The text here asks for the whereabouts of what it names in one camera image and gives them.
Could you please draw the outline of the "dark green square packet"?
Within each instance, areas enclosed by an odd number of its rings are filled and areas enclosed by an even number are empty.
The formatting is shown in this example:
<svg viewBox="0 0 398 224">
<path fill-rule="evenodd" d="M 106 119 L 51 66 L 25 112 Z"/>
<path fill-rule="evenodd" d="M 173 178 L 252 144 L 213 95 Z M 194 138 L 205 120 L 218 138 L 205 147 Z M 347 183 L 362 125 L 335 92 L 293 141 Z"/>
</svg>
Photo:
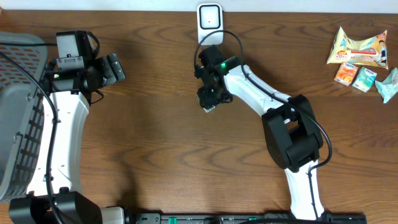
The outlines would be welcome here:
<svg viewBox="0 0 398 224">
<path fill-rule="evenodd" d="M 206 112 L 209 113 L 210 111 L 214 110 L 216 108 L 216 105 L 213 106 L 205 106 L 201 103 L 201 98 L 197 96 L 197 101 L 199 102 L 201 108 Z"/>
</svg>

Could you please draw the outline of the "cream snack bag blue trim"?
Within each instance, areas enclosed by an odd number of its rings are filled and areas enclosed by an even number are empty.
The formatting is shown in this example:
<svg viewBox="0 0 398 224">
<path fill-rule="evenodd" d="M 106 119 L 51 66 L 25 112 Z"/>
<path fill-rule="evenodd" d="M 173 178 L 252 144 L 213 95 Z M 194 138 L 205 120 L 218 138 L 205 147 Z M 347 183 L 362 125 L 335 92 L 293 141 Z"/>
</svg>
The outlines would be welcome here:
<svg viewBox="0 0 398 224">
<path fill-rule="evenodd" d="M 335 35 L 326 63 L 347 62 L 354 65 L 388 69 L 387 30 L 365 40 L 350 39 L 342 27 Z"/>
</svg>

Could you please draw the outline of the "light teal crinkled packet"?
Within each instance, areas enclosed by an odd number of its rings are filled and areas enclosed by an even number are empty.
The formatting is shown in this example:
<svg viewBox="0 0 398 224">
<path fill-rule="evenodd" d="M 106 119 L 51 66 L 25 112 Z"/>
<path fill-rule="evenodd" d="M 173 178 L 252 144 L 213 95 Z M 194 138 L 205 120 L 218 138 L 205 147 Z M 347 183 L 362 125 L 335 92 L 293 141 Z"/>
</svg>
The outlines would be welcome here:
<svg viewBox="0 0 398 224">
<path fill-rule="evenodd" d="M 397 68 L 394 68 L 382 82 L 375 81 L 375 86 L 386 104 L 397 93 Z"/>
</svg>

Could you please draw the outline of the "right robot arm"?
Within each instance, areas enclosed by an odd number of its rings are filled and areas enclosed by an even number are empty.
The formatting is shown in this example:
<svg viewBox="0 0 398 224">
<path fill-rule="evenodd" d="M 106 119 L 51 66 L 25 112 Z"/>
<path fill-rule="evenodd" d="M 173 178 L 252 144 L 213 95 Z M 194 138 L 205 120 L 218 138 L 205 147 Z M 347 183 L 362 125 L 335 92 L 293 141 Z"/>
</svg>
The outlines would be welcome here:
<svg viewBox="0 0 398 224">
<path fill-rule="evenodd" d="M 320 220 L 325 210 L 316 168 L 323 139 L 308 99 L 275 90 L 241 59 L 226 58 L 215 45 L 195 52 L 194 70 L 203 82 L 197 97 L 205 111 L 237 96 L 261 117 L 267 150 L 287 177 L 292 215 Z"/>
</svg>

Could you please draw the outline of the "orange white tissue pack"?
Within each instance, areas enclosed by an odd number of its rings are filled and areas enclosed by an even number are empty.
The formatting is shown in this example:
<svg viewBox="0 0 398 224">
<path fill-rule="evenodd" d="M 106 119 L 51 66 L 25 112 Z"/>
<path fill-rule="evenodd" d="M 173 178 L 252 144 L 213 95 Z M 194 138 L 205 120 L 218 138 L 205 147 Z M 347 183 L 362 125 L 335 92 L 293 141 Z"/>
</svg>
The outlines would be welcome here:
<svg viewBox="0 0 398 224">
<path fill-rule="evenodd" d="M 345 86 L 350 86 L 353 82 L 354 77 L 356 76 L 357 71 L 357 66 L 347 62 L 343 62 L 334 77 L 334 81 Z"/>
</svg>

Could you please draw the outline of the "teal tissue pack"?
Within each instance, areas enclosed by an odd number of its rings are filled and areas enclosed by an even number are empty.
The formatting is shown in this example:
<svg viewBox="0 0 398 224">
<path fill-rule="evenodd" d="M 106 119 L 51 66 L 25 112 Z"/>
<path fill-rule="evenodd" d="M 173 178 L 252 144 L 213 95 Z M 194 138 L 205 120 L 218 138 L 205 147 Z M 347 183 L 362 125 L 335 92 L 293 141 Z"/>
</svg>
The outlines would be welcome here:
<svg viewBox="0 0 398 224">
<path fill-rule="evenodd" d="M 366 93 L 371 89 L 376 77 L 376 72 L 363 67 L 360 69 L 352 86 Z"/>
</svg>

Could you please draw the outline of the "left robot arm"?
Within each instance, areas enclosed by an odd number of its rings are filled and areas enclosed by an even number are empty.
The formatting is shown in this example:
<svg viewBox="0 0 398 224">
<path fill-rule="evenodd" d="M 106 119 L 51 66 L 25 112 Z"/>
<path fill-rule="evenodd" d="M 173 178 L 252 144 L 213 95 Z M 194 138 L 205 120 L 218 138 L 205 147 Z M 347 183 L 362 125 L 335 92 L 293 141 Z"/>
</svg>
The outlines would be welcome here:
<svg viewBox="0 0 398 224">
<path fill-rule="evenodd" d="M 1 201 L 14 223 L 128 223 L 83 195 L 81 140 L 92 95 L 125 79 L 89 31 L 58 32 L 58 57 L 35 35 L 1 34 Z"/>
</svg>

